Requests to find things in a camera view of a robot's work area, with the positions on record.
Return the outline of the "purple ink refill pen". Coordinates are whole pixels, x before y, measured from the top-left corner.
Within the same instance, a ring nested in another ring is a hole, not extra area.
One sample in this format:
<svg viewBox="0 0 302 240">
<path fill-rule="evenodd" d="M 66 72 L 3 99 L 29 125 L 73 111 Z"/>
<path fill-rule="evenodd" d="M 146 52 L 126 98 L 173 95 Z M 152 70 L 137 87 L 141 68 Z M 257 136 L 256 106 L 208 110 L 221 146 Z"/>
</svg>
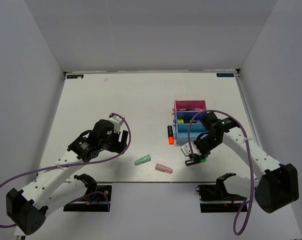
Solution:
<svg viewBox="0 0 302 240">
<path fill-rule="evenodd" d="M 176 112 L 200 112 L 201 108 L 177 108 Z"/>
</svg>

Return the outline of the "yellow cap black highlighter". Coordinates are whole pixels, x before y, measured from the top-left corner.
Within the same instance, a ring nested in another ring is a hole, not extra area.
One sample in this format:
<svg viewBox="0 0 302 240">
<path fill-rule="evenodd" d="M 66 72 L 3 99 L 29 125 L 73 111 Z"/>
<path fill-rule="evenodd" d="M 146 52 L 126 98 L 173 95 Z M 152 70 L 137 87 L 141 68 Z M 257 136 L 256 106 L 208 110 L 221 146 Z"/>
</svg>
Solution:
<svg viewBox="0 0 302 240">
<path fill-rule="evenodd" d="M 191 119 L 178 119 L 177 120 L 177 124 L 189 124 L 189 123 L 192 123 L 192 124 L 200 124 L 200 121 L 199 120 L 191 120 Z"/>
</svg>

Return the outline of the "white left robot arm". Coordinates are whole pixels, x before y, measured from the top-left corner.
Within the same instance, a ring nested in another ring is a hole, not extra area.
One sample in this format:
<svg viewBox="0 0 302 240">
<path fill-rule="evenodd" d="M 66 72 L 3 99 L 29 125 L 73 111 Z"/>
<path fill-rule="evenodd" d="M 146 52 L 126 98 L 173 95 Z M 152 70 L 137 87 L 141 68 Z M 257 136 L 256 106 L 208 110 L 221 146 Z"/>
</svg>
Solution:
<svg viewBox="0 0 302 240">
<path fill-rule="evenodd" d="M 99 120 L 92 130 L 81 133 L 55 162 L 21 190 L 6 194 L 6 213 L 27 236 L 35 233 L 46 218 L 78 198 L 92 199 L 98 193 L 97 182 L 88 174 L 76 172 L 98 157 L 102 151 L 123 154 L 129 130 L 121 130 L 123 116 L 111 114 Z"/>
</svg>

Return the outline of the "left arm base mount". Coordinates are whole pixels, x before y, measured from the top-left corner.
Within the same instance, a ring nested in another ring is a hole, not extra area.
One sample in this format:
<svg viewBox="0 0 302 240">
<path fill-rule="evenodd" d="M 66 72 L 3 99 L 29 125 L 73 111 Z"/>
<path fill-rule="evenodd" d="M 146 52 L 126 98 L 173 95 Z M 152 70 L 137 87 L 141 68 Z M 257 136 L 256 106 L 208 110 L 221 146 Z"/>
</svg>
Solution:
<svg viewBox="0 0 302 240">
<path fill-rule="evenodd" d="M 64 212 L 107 213 L 110 212 L 112 184 L 98 184 L 96 193 L 64 206 Z"/>
</svg>

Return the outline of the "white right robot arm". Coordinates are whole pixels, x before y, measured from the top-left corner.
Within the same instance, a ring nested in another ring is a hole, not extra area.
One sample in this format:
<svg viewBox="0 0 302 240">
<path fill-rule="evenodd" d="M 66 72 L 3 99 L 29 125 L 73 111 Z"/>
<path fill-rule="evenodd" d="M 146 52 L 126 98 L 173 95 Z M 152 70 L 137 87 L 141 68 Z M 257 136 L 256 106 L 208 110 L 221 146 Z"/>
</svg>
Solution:
<svg viewBox="0 0 302 240">
<path fill-rule="evenodd" d="M 226 173 L 217 178 L 216 195 L 224 200 L 238 195 L 255 200 L 267 212 L 285 207 L 299 199 L 298 171 L 291 164 L 282 164 L 250 140 L 243 126 L 231 116 L 219 119 L 214 111 L 203 115 L 200 120 L 206 132 L 195 140 L 188 140 L 182 151 L 189 160 L 187 166 L 205 159 L 221 144 L 234 151 L 250 169 L 250 177 Z"/>
</svg>

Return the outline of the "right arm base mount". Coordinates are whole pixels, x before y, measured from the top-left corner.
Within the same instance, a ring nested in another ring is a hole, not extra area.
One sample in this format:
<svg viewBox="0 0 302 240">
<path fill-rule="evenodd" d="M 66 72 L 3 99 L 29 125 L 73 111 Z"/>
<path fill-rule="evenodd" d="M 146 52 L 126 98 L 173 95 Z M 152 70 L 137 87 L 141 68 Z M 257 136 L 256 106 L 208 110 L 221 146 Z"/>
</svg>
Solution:
<svg viewBox="0 0 302 240">
<path fill-rule="evenodd" d="M 214 184 L 202 184 L 195 188 L 199 195 L 201 213 L 236 213 L 244 197 L 236 194 L 221 195 Z"/>
</svg>

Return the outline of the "green cap black highlighter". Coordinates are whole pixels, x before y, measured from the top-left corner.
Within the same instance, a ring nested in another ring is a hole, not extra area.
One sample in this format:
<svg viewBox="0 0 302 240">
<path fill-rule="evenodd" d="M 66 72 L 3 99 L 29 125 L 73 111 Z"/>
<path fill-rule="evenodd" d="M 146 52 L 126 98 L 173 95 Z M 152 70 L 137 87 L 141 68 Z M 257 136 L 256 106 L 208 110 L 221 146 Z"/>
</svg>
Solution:
<svg viewBox="0 0 302 240">
<path fill-rule="evenodd" d="M 189 160 L 185 161 L 185 165 L 187 167 L 189 167 L 189 166 L 192 166 L 192 165 L 205 163 L 206 161 L 207 161 L 206 158 L 192 158 L 192 159 L 189 159 Z"/>
</svg>

